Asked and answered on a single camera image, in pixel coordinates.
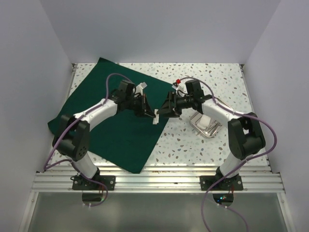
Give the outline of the dark green surgical cloth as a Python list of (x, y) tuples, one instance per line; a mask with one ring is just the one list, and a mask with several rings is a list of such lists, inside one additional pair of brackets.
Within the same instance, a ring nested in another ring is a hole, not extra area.
[[(100, 58), (66, 100), (56, 118), (48, 122), (49, 130), (55, 134), (62, 115), (72, 116), (92, 107), (106, 96), (107, 91), (117, 89), (125, 77), (135, 84), (147, 84), (145, 94), (152, 109), (161, 108), (168, 92), (172, 90), (171, 83)], [(158, 124), (154, 125), (152, 118), (137, 117), (133, 111), (124, 110), (91, 130), (89, 151), (130, 173), (138, 174), (167, 121), (167, 118), (160, 117)]]

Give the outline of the steel forceps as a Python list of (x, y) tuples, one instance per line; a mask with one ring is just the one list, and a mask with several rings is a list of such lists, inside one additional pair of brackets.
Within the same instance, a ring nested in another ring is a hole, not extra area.
[(222, 125), (220, 123), (214, 121), (205, 128), (205, 134), (211, 137), (216, 134), (221, 127)]

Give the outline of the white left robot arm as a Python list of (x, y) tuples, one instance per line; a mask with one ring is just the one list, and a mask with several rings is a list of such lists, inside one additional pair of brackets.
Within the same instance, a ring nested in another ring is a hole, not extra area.
[(158, 123), (159, 117), (156, 111), (150, 108), (143, 93), (146, 87), (145, 82), (135, 85), (131, 81), (123, 80), (118, 89), (113, 90), (110, 96), (103, 98), (94, 106), (73, 116), (60, 117), (51, 153), (57, 150), (67, 157), (84, 177), (83, 184), (88, 189), (97, 189), (100, 184), (99, 170), (88, 154), (92, 129), (126, 109), (132, 110), (137, 117), (152, 118), (154, 125)]

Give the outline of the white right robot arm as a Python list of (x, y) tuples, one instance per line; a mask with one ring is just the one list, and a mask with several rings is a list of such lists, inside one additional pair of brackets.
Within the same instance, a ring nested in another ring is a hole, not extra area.
[(195, 78), (185, 82), (187, 93), (183, 96), (177, 91), (169, 91), (157, 113), (161, 117), (176, 118), (183, 109), (192, 108), (227, 128), (230, 153), (215, 175), (217, 188), (224, 190), (232, 185), (232, 178), (239, 174), (240, 166), (264, 148), (266, 142), (256, 114), (235, 112), (223, 106), (213, 92), (205, 95), (200, 83)]

